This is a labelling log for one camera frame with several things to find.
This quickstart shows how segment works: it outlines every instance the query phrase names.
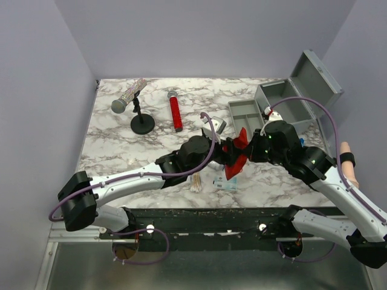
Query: red microphone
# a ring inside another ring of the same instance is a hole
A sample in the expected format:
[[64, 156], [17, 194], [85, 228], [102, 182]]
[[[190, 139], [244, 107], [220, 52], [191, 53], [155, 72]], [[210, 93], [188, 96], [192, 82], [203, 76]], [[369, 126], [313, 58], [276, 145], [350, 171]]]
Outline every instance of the red microphone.
[[174, 127], [176, 132], [183, 130], [183, 124], [181, 123], [179, 104], [177, 102], [177, 92], [168, 92], [169, 104], [171, 105], [172, 119], [174, 121]]

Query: black strap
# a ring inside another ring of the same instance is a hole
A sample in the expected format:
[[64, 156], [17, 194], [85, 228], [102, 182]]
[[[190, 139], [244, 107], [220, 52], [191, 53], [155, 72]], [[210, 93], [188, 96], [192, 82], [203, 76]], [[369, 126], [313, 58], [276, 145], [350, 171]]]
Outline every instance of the black strap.
[[340, 163], [343, 164], [345, 161], [351, 161], [353, 167], [356, 166], [355, 156], [352, 154], [352, 152], [345, 152], [340, 154]]

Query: gray toolbox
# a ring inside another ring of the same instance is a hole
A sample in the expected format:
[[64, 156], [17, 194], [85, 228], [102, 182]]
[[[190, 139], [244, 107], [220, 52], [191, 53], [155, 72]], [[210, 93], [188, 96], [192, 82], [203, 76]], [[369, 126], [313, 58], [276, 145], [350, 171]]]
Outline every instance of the gray toolbox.
[[[283, 98], [298, 96], [312, 98], [329, 108], [343, 92], [317, 55], [312, 50], [305, 50], [289, 78], [260, 84], [253, 100], [231, 101], [229, 110], [236, 134], [245, 127], [250, 140], [254, 130], [263, 127], [261, 114], [267, 106]], [[314, 104], [299, 100], [281, 103], [275, 110], [296, 128], [298, 134], [305, 132], [314, 119], [324, 114]]]

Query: cable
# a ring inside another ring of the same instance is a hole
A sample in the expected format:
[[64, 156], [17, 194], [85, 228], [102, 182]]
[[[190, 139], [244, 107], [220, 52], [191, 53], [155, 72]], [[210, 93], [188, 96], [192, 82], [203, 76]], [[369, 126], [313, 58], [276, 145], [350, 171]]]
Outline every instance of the cable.
[[324, 113], [326, 113], [326, 115], [330, 119], [330, 121], [332, 123], [332, 126], [333, 126], [334, 139], [335, 139], [335, 143], [336, 143], [337, 171], [339, 172], [340, 178], [341, 178], [341, 180], [343, 181], [343, 183], [344, 183], [344, 185], [346, 187], [346, 191], [350, 192], [365, 208], [367, 208], [367, 210], [369, 210], [375, 217], [377, 217], [382, 222], [383, 225], [387, 224], [387, 220], [383, 216], [381, 216], [375, 209], [373, 209], [365, 200], [363, 200], [362, 197], [360, 195], [358, 195], [355, 192], [355, 190], [353, 190], [352, 186], [346, 180], [346, 177], [344, 176], [343, 170], [342, 170], [342, 168], [340, 166], [341, 163], [340, 163], [339, 130], [337, 128], [337, 124], [334, 121], [333, 116], [331, 115], [331, 113], [329, 113], [329, 111], [322, 104], [320, 104], [318, 101], [312, 100], [310, 98], [303, 98], [303, 97], [284, 98], [283, 100], [280, 100], [277, 103], [273, 104], [271, 106], [271, 109], [273, 110], [274, 107], [276, 107], [277, 105], [279, 105], [279, 104], [281, 104], [283, 102], [292, 101], [292, 100], [303, 100], [303, 101], [307, 101], [307, 102], [313, 103], [316, 106], [318, 106], [321, 110], [323, 110]]
[[[322, 212], [318, 211], [318, 210], [309, 210], [311, 213], [316, 213], [320, 216], [325, 216], [325, 214], [323, 214]], [[277, 243], [277, 251], [281, 254], [281, 256], [287, 260], [291, 260], [291, 261], [294, 261], [294, 262], [298, 262], [298, 263], [314, 263], [314, 262], [320, 262], [328, 257], [330, 257], [330, 255], [332, 255], [334, 249], [336, 249], [337, 245], [336, 243], [333, 243], [333, 246], [332, 248], [329, 250], [329, 252], [327, 252], [324, 256], [322, 257], [319, 257], [319, 258], [316, 258], [316, 259], [311, 259], [311, 260], [304, 260], [304, 259], [296, 259], [296, 258], [291, 258], [289, 256], [286, 256], [285, 253], [284, 253], [284, 246], [282, 246], [282, 243], [281, 242], [278, 242]]]
[[[132, 173], [132, 174], [127, 174], [127, 175], [123, 175], [123, 176], [120, 176], [120, 177], [116, 177], [116, 178], [107, 180], [107, 181], [105, 181], [105, 184], [110, 184], [110, 183], [113, 183], [113, 182], [116, 182], [116, 181], [121, 181], [123, 179], [139, 177], [139, 176], [161, 176], [161, 177], [167, 177], [167, 178], [179, 177], [179, 176], [189, 176], [189, 175], [192, 175], [193, 173], [199, 171], [200, 169], [202, 169], [208, 163], [208, 161], [210, 160], [210, 158], [212, 156], [212, 153], [213, 153], [213, 150], [215, 148], [215, 141], [216, 141], [216, 131], [215, 131], [215, 128], [214, 128], [214, 126], [212, 124], [210, 116], [208, 116], [204, 112], [201, 112], [200, 113], [200, 118], [204, 118], [204, 117], [207, 118], [207, 120], [209, 121], [210, 127], [211, 127], [211, 133], [212, 133], [211, 147], [210, 147], [210, 151], [209, 151], [208, 155], [206, 156], [206, 158], [204, 159], [204, 161], [201, 164], [199, 164], [198, 166], [196, 166], [194, 169], [191, 169], [191, 170], [188, 170], [188, 171], [185, 171], [185, 172], [181, 172], [181, 173], [157, 173], [157, 172]], [[53, 215], [58, 210], [58, 208], [60, 208], [62, 205], [64, 205], [64, 203], [66, 203], [70, 199], [74, 198], [75, 196], [80, 195], [81, 193], [88, 192], [89, 190], [96, 189], [97, 187], [101, 187], [101, 185], [102, 185], [102, 183], [100, 182], [98, 184], [87, 186], [87, 187], [85, 187], [83, 189], [77, 190], [76, 192], [66, 196], [65, 198], [63, 198], [63, 200], [58, 202], [58, 204], [53, 208], [53, 210], [51, 210], [50, 214], [48, 215], [48, 219], [50, 221], [52, 221], [52, 222], [60, 222], [60, 221], [62, 221], [63, 218], [55, 218], [55, 217], [53, 217]]]
[[[141, 230], [135, 230], [135, 231], [129, 231], [127, 233], [115, 233], [115, 232], [112, 232], [112, 234], [115, 234], [116, 236], [128, 236], [130, 234], [137, 234], [137, 233], [142, 233], [144, 231], [149, 231], [150, 229], [148, 228], [142, 228]], [[123, 264], [130, 264], [130, 265], [139, 265], [139, 266], [146, 266], [146, 265], [151, 265], [151, 264], [156, 264], [158, 262], [161, 262], [162, 260], [164, 260], [165, 258], [167, 258], [168, 254], [169, 254], [169, 240], [168, 240], [168, 237], [166, 235], [166, 233], [164, 233], [163, 231], [159, 230], [158, 228], [153, 228], [152, 231], [156, 231], [158, 233], [160, 233], [161, 235], [163, 235], [166, 243], [167, 243], [167, 246], [166, 246], [166, 250], [164, 252], [164, 254], [154, 260], [154, 261], [150, 261], [150, 262], [135, 262], [135, 261], [130, 261], [130, 260], [122, 260], [122, 259], [119, 259], [116, 255], [115, 255], [115, 251], [114, 251], [114, 248], [112, 249], [113, 251], [113, 255], [114, 255], [114, 260], [113, 261], [120, 261], [122, 262]]]

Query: metal floor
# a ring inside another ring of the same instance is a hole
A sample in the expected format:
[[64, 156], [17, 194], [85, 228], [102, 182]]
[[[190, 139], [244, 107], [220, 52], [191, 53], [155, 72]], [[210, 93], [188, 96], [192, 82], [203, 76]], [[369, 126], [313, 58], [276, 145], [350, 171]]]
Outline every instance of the metal floor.
[[[304, 259], [324, 255], [331, 243], [304, 241]], [[137, 253], [152, 260], [160, 253]], [[318, 263], [292, 263], [277, 252], [173, 252], [151, 266], [113, 262], [110, 243], [61, 243], [51, 272], [52, 290], [367, 290], [365, 267], [337, 247]]]

